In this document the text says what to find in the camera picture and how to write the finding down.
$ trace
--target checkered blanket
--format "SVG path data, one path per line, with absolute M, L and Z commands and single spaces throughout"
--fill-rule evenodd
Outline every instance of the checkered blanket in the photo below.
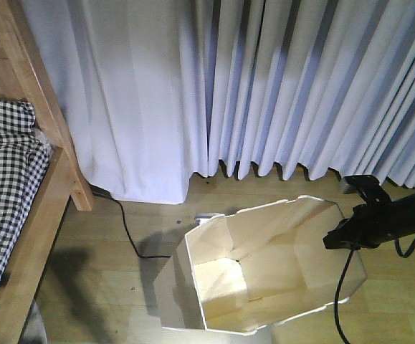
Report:
M 49 163 L 34 122 L 31 104 L 0 101 L 0 280 Z

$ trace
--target black and white checkered fabric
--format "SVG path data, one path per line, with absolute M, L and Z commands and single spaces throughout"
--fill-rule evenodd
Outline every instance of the black and white checkered fabric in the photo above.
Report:
M 31 104 L 0 101 L 0 280 L 49 163 L 34 122 Z

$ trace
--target white curtain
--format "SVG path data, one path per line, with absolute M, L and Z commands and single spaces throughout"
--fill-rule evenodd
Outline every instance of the white curtain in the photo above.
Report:
M 184 201 L 334 168 L 415 187 L 415 0 L 23 1 L 88 181 Z

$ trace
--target wooden bed post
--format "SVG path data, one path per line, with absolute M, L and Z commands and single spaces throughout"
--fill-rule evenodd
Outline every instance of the wooden bed post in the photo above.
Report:
M 63 148 L 74 174 L 71 197 L 78 210 L 92 210 L 93 197 L 75 155 L 72 138 L 44 68 L 42 58 L 17 0 L 0 0 L 0 42 L 27 101 L 37 109 L 41 130 Z

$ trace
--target monitor arm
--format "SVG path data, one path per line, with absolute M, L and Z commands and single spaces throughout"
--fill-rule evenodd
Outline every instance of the monitor arm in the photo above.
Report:
M 327 249 L 374 249 L 383 242 L 415 234 L 415 193 L 392 201 L 374 176 L 347 176 L 342 192 L 357 191 L 365 204 L 353 208 L 353 215 L 343 219 L 323 238 Z

